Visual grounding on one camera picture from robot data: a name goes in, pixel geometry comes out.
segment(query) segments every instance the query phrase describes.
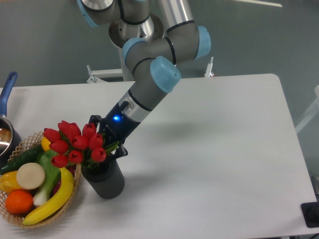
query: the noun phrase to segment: light blue joint cap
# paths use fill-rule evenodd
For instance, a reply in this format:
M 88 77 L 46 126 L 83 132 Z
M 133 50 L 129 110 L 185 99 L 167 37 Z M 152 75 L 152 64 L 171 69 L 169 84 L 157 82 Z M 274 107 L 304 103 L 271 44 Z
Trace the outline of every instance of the light blue joint cap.
M 163 56 L 153 60 L 150 68 L 154 82 L 166 94 L 171 92 L 181 79 L 179 70 Z
M 146 43 L 145 40 L 143 39 L 140 39 L 138 37 L 134 37 L 134 38 L 131 38 L 130 40 L 128 40 L 127 42 L 125 42 L 123 48 L 122 48 L 122 56 L 123 56 L 123 59 L 124 59 L 124 62 L 125 62 L 125 65 L 126 65 L 126 55 L 128 54 L 130 48 L 137 42 L 140 42 L 140 41 L 143 41 Z
M 89 14 L 86 12 L 81 0 L 77 0 L 79 8 L 81 10 L 81 13 L 86 20 L 86 22 L 89 24 L 90 27 L 98 27 L 98 25 L 90 18 Z
M 199 31 L 199 45 L 198 45 L 198 52 L 195 59 L 207 55 L 210 51 L 211 47 L 211 40 L 210 35 L 204 26 L 198 26 Z

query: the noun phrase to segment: white round vegetable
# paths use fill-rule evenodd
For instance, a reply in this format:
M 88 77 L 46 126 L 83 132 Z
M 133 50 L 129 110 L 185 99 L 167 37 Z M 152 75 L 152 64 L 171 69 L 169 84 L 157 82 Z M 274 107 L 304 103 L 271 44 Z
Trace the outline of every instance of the white round vegetable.
M 26 163 L 16 173 L 20 187 L 31 190 L 40 187 L 45 178 L 44 169 L 37 163 Z

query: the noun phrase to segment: cucumber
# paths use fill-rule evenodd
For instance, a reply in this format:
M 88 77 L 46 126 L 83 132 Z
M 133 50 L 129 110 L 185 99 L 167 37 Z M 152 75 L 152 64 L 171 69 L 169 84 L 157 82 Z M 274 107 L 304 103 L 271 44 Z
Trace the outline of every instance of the cucumber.
M 26 163 L 34 163 L 37 159 L 37 156 L 42 152 L 43 149 L 41 144 L 28 149 L 27 151 L 19 154 L 14 159 L 9 160 L 0 170 L 0 175 L 4 175 L 5 173 L 9 173 L 12 171 L 17 171 L 22 165 Z

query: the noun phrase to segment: blue led light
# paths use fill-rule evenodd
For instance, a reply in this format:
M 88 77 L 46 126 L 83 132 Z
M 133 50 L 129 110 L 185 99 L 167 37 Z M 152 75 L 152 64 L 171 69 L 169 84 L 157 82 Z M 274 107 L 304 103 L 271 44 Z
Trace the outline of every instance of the blue led light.
M 119 122 L 119 121 L 121 121 L 121 117 L 119 117 L 118 115 L 115 115 L 113 117 L 113 120 L 116 121 L 116 122 Z

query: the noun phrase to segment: tulip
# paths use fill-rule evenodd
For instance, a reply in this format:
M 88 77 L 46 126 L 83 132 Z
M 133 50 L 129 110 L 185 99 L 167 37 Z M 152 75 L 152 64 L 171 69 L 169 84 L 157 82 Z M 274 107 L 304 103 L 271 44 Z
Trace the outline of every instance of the tulip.
M 78 150 L 72 150 L 69 153 L 69 161 L 71 163 L 82 163 L 83 161 L 83 154 L 81 151 Z
M 68 165 L 68 158 L 64 154 L 58 154 L 51 158 L 51 163 L 55 167 L 64 168 Z
M 95 148 L 91 153 L 91 157 L 92 157 L 93 161 L 95 161 L 95 162 L 104 161 L 106 158 L 106 153 L 105 153 L 104 148 L 102 148 L 102 147 Z
M 56 131 L 52 128 L 45 128 L 43 136 L 46 137 L 51 143 L 54 143 L 55 141 L 58 141 L 61 139 L 61 135 L 59 131 Z
M 71 123 L 69 125 L 69 130 L 66 136 L 71 141 L 75 136 L 78 135 L 81 135 L 81 130 L 79 129 L 79 126 L 76 123 Z
M 82 135 L 90 139 L 96 133 L 96 127 L 93 123 L 84 125 Z
M 69 149 L 69 144 L 63 140 L 55 141 L 49 145 L 50 149 L 53 151 L 63 154 Z
M 88 147 L 89 142 L 87 137 L 83 135 L 77 135 L 73 139 L 71 139 L 71 144 L 73 147 L 79 150 L 84 150 Z
M 58 123 L 59 130 L 66 136 L 69 131 L 70 123 L 62 120 L 61 123 Z
M 100 148 L 103 145 L 103 138 L 99 133 L 95 133 L 89 140 L 89 148 L 93 150 L 95 148 Z

